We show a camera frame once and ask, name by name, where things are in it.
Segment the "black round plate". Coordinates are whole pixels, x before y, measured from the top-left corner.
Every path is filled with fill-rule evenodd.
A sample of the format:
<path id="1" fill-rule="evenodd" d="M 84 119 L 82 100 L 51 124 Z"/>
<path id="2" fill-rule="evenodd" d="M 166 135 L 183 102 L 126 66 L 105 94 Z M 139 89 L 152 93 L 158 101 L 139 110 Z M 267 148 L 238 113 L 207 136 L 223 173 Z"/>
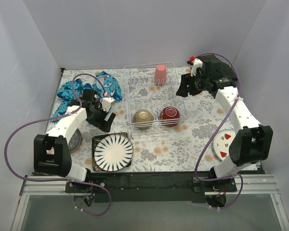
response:
<path id="1" fill-rule="evenodd" d="M 78 148 L 80 147 L 81 142 L 82 142 L 82 134 L 81 134 L 80 130 L 77 129 L 74 132 L 74 134 L 72 135 L 72 137 L 68 143 L 70 153 L 76 152 L 78 150 Z"/>

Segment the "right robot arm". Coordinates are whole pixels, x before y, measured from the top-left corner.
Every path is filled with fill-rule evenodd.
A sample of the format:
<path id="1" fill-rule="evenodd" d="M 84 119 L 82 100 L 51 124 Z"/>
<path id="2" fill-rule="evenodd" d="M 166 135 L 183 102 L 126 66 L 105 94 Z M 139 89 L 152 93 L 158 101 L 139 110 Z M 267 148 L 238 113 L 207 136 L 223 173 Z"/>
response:
<path id="1" fill-rule="evenodd" d="M 241 79 L 227 58 L 208 52 L 191 56 L 187 63 L 191 72 L 181 76 L 176 95 L 195 96 L 207 91 L 226 112 L 221 123 L 230 120 L 236 133 L 228 156 L 212 167 L 210 176 L 203 179 L 213 191 L 219 191 L 225 187 L 227 179 L 268 158 L 273 130 L 259 122 L 244 103 Z"/>

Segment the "red bowl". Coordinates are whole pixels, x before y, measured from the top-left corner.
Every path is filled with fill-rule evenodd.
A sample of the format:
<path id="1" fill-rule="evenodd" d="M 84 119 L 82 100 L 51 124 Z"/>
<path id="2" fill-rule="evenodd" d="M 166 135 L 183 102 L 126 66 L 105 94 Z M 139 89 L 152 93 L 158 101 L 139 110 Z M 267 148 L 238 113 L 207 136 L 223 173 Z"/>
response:
<path id="1" fill-rule="evenodd" d="M 180 122 L 181 116 L 178 109 L 168 106 L 161 111 L 159 118 L 162 121 L 162 125 L 171 128 Z"/>

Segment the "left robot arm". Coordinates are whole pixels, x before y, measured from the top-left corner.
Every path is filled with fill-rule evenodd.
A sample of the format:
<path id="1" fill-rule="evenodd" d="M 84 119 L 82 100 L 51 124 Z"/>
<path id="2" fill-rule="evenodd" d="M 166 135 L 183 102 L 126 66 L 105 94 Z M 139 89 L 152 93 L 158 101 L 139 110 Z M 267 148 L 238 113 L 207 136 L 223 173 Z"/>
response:
<path id="1" fill-rule="evenodd" d="M 72 163 L 68 144 L 84 121 L 109 132 L 116 116 L 109 111 L 115 102 L 107 96 L 97 99 L 96 91 L 85 89 L 82 97 L 72 100 L 64 117 L 52 129 L 34 138 L 34 170 L 76 181 L 81 192 L 89 192 L 93 186 L 92 179 L 87 177 L 90 171 Z"/>

